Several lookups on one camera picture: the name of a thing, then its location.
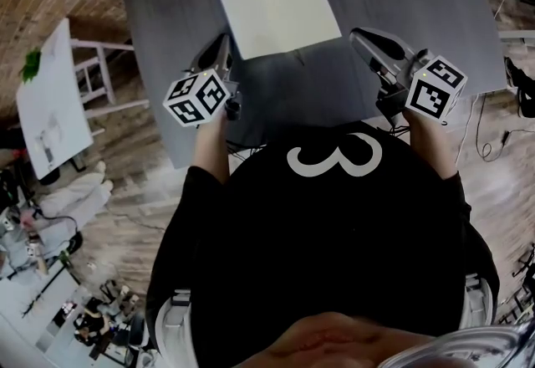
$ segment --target gray tabletop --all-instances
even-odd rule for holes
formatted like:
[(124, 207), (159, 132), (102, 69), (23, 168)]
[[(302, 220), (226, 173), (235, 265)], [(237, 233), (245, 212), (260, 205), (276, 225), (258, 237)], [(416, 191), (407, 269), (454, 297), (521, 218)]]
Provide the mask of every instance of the gray tabletop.
[[(351, 48), (352, 28), (394, 33), (429, 48), (465, 72), (464, 95), (503, 89), (502, 51), (487, 0), (329, 0), (342, 38), (290, 54), (240, 60), (232, 79), (243, 93), (242, 119), (228, 139), (256, 146), (299, 125), (338, 125), (376, 116), (379, 80)], [(191, 161), (196, 131), (163, 108), (171, 81), (221, 31), (220, 0), (125, 0), (135, 54), (150, 105), (175, 167)]]

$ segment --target white desk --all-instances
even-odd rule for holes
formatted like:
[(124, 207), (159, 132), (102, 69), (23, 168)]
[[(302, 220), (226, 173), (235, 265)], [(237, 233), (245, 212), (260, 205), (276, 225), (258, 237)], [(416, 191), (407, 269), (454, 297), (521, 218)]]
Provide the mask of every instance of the white desk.
[[(72, 48), (96, 49), (97, 56), (74, 65)], [(17, 107), (24, 140), (38, 179), (79, 154), (93, 143), (87, 119), (124, 110), (148, 106), (148, 100), (115, 105), (104, 49), (133, 50), (131, 45), (99, 43), (71, 39), (69, 20), (64, 18), (41, 48), (39, 72), (17, 91)], [(97, 64), (104, 87), (93, 89), (88, 67)], [(76, 72), (83, 70), (88, 92), (80, 94)], [(84, 110), (84, 103), (105, 95), (109, 106)]]

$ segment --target clear glasses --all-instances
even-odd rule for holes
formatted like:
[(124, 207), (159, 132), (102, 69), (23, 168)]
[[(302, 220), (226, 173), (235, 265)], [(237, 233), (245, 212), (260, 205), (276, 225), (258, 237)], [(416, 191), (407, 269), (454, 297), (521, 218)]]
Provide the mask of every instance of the clear glasses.
[(533, 368), (535, 319), (443, 335), (385, 360), (378, 368)]

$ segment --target open book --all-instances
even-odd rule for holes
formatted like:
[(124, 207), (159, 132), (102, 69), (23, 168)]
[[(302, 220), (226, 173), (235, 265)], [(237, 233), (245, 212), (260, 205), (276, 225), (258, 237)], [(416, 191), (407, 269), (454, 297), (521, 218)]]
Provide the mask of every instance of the open book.
[(244, 59), (342, 36), (327, 0), (222, 0)]

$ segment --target foot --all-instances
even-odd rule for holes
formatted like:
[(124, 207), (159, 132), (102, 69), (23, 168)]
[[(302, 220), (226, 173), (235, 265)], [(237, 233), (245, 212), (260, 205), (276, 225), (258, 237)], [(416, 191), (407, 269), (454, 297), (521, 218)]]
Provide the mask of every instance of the foot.
[(108, 192), (111, 192), (111, 190), (114, 189), (114, 183), (110, 181), (110, 179), (102, 182), (102, 187), (107, 190)]
[(100, 160), (97, 165), (94, 167), (94, 171), (98, 173), (102, 173), (103, 175), (106, 173), (106, 163), (104, 163), (102, 160)]

